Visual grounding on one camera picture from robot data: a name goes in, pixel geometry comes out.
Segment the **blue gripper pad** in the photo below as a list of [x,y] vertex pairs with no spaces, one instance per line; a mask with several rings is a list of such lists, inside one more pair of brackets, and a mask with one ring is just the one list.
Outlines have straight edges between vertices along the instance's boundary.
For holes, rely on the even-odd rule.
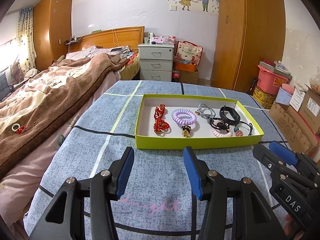
[[297,164],[297,160],[295,158],[295,154],[290,151],[287,147],[283,146],[282,144],[273,141],[269,144],[269,150],[277,155],[280,159],[282,159],[288,165],[295,165]]
[[183,150],[183,162],[188,173],[192,193],[196,195],[199,200],[202,200],[203,191],[201,185],[205,183],[203,180],[206,180],[206,178],[205,175],[203,177],[199,161],[192,147],[188,146]]
[[121,171],[117,178],[117,190],[115,195],[118,199],[124,194],[125,188],[130,177],[131,169],[134,162],[134,150],[131,147],[127,147],[129,150],[128,156],[126,157],[124,164],[122,165]]

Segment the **drawer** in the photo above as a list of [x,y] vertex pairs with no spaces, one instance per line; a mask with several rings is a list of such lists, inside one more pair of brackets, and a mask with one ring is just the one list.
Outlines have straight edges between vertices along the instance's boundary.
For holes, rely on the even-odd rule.
[[141,80],[167,81],[171,82],[171,71],[140,70]]
[[140,59],[140,69],[172,71],[172,60]]
[[157,47],[140,47],[140,59],[168,59],[173,60],[172,48],[157,48]]

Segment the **wall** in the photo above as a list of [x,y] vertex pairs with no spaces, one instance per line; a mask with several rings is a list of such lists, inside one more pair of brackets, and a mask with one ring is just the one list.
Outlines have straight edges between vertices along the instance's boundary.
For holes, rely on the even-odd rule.
[[16,37],[19,12],[12,13],[0,22],[0,45]]
[[286,36],[282,62],[293,81],[309,84],[320,66],[320,30],[301,0],[284,0]]
[[168,0],[72,0],[73,35],[141,25],[146,33],[172,35],[203,46],[199,78],[210,80],[218,13],[170,11]]

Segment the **stuffed animal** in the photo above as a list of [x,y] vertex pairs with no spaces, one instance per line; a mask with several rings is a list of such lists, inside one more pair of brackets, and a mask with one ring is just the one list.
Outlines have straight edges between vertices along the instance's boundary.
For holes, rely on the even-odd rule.
[[16,85],[24,80],[24,73],[20,67],[20,63],[16,62],[11,67],[12,84]]

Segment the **green pants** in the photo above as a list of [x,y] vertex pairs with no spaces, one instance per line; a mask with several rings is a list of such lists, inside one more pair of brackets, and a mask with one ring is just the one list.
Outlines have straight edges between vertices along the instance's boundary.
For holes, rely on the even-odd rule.
[[202,3],[203,10],[208,10],[208,3]]

